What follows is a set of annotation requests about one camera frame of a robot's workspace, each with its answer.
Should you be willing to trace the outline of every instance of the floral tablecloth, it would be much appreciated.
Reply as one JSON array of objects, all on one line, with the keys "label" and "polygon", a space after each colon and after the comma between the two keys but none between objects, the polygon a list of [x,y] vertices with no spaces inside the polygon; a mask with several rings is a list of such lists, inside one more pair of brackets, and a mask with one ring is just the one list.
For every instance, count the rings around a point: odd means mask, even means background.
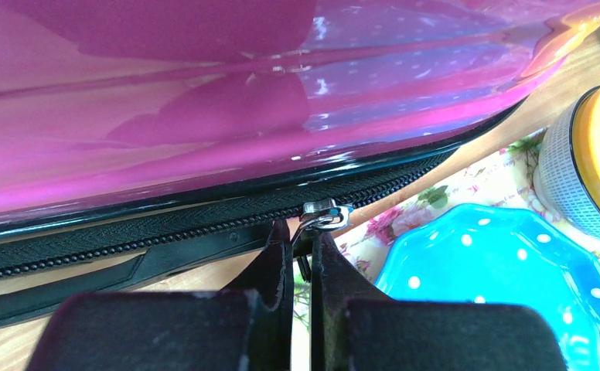
[{"label": "floral tablecloth", "polygon": [[[532,209],[600,260],[600,240],[576,230],[544,208],[534,193],[532,175],[545,131],[538,131],[430,189],[336,238],[341,254],[369,281],[377,279],[398,236],[462,203]],[[295,269],[295,301],[291,363],[309,369],[309,285]]]}]

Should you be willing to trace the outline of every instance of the metal zipper slider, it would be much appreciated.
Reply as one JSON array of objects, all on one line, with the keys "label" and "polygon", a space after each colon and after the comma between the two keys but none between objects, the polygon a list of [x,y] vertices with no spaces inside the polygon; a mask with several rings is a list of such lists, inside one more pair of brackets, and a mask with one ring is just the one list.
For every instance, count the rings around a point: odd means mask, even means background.
[{"label": "metal zipper slider", "polygon": [[[349,225],[350,213],[353,211],[351,206],[338,206],[334,199],[324,199],[313,203],[306,203],[302,207],[300,216],[300,225],[291,238],[291,245],[294,246],[300,240],[303,233],[310,230],[333,231],[340,230]],[[300,267],[300,274],[305,282],[312,279],[312,269],[309,265],[307,255],[302,255],[296,259]]]}]

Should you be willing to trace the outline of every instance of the black rim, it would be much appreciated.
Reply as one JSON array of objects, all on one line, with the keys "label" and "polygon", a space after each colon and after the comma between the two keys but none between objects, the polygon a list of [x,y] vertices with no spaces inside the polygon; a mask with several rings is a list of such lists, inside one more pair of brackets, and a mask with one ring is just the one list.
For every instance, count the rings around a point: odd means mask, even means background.
[{"label": "black rim", "polygon": [[[221,199],[248,196],[255,192],[288,188],[307,182],[324,181],[378,168],[402,165],[421,158],[451,151],[466,142],[476,139],[505,121],[524,101],[525,99],[495,116],[482,121],[481,124],[477,124],[469,131],[428,145],[419,145],[413,148],[359,158],[348,162],[339,162],[338,164],[306,168],[295,172],[286,172],[205,189],[196,189],[167,196],[102,206],[95,209],[84,209],[41,218],[29,219],[26,217],[24,220],[18,220],[13,223],[0,223],[0,240],[21,237],[60,227],[97,223],[121,217],[137,217],[138,214],[142,213],[160,212],[161,210],[173,207],[216,202]],[[348,170],[343,171],[344,165],[351,166],[347,166]]]},{"label": "black rim", "polygon": [[578,108],[580,108],[580,106],[598,89],[600,89],[600,86],[591,88],[587,91],[587,93],[584,93],[582,97],[578,100],[578,102],[575,104],[575,107],[573,108],[573,114],[571,115],[571,121],[568,125],[568,149],[571,153],[571,162],[573,162],[573,169],[575,169],[575,175],[578,177],[578,181],[580,182],[580,184],[582,184],[582,189],[585,191],[585,195],[591,201],[591,204],[594,206],[596,211],[600,214],[600,208],[598,207],[598,204],[596,203],[594,198],[591,197],[591,193],[589,193],[589,191],[587,190],[585,182],[582,181],[582,175],[580,175],[578,163],[575,161],[575,153],[573,151],[573,124],[575,114],[578,112]]}]

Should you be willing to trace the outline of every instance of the suitcase handle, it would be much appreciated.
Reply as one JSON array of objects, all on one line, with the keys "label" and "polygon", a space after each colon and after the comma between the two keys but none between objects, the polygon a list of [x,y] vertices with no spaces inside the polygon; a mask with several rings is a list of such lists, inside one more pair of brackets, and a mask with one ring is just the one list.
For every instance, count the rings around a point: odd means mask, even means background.
[{"label": "suitcase handle", "polygon": [[0,327],[54,311],[68,297],[90,291],[139,288],[211,261],[265,246],[272,223],[153,247],[99,271],[0,295]]}]

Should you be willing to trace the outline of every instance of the blue plate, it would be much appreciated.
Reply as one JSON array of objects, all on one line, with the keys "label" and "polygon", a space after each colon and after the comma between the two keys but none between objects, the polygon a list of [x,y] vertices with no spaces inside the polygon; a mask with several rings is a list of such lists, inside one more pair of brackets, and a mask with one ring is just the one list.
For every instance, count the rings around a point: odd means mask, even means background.
[{"label": "blue plate", "polygon": [[600,263],[529,210],[456,206],[400,236],[375,285],[397,300],[525,305],[570,370],[600,370]]}]

